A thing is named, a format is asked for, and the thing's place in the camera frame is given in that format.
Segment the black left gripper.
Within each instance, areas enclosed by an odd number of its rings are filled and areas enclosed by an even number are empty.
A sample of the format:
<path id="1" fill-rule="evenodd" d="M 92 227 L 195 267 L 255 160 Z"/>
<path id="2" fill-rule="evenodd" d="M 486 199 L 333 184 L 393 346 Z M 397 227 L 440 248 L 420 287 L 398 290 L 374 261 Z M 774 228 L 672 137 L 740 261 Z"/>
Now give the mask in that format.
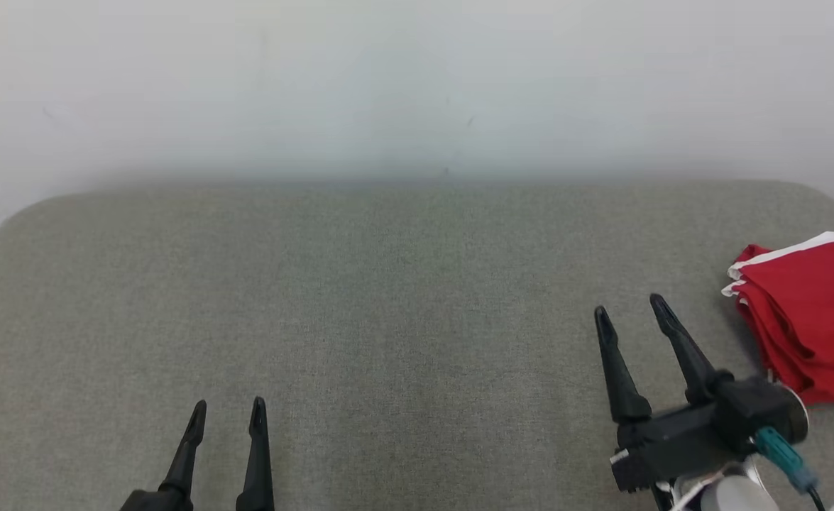
<path id="1" fill-rule="evenodd" d="M 135 490 L 126 498 L 120 511 L 177 511 L 193 510 L 189 496 L 197 450 L 203 441 L 207 402 L 202 399 L 195 405 L 186 430 L 177 446 L 169 471 L 160 490 Z M 237 510 L 274 510 L 274 490 L 270 459 L 270 437 L 266 401 L 255 397 L 249 418 L 249 456 L 243 491 L 237 497 Z"/>

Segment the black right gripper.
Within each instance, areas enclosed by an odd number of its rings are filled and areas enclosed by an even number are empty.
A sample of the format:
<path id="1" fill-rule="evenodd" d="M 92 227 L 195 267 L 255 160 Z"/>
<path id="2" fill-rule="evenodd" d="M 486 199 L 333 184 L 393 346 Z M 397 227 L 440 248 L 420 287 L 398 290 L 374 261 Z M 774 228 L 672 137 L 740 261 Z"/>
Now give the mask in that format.
<path id="1" fill-rule="evenodd" d="M 732 440 L 720 432 L 716 405 L 701 405 L 713 399 L 718 372 L 712 363 L 662 295 L 650 295 L 649 303 L 679 362 L 686 382 L 686 400 L 700 407 L 651 415 L 650 403 L 637 391 L 625 365 L 608 311 L 596 307 L 594 320 L 609 412 L 618 427 L 618 448 L 610 462 L 611 470 L 618 490 L 624 493 L 649 490 L 677 478 L 702 476 L 751 455 L 747 440 Z"/>

